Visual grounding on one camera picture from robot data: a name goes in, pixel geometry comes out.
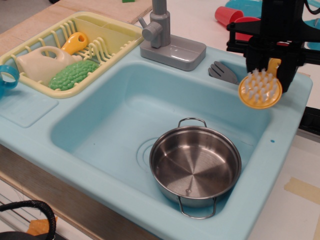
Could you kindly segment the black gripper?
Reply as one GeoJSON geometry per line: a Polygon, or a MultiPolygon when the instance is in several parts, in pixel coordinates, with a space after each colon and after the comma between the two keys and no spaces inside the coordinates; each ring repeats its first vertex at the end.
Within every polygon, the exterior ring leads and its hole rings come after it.
{"type": "Polygon", "coordinates": [[[320,64],[320,51],[304,47],[306,42],[318,43],[320,31],[307,25],[302,19],[291,26],[284,26],[283,23],[269,25],[262,19],[239,24],[232,22],[226,29],[229,31],[227,50],[243,54],[248,73],[253,70],[267,70],[270,58],[282,59],[276,76],[283,93],[288,91],[298,67],[304,64],[320,64]],[[236,40],[236,32],[241,32],[242,27],[249,25],[255,27],[257,32],[252,34],[249,41],[236,40]]]}

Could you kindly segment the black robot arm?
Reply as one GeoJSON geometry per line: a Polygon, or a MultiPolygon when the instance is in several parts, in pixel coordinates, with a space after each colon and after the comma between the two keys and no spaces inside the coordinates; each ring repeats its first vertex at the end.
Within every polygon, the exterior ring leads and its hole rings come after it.
{"type": "Polygon", "coordinates": [[[260,20],[227,25],[227,51],[243,54],[248,72],[280,59],[276,77],[287,92],[299,67],[320,63],[320,52],[305,48],[306,42],[320,41],[320,31],[303,21],[304,8],[306,0],[264,0],[260,20]]]}

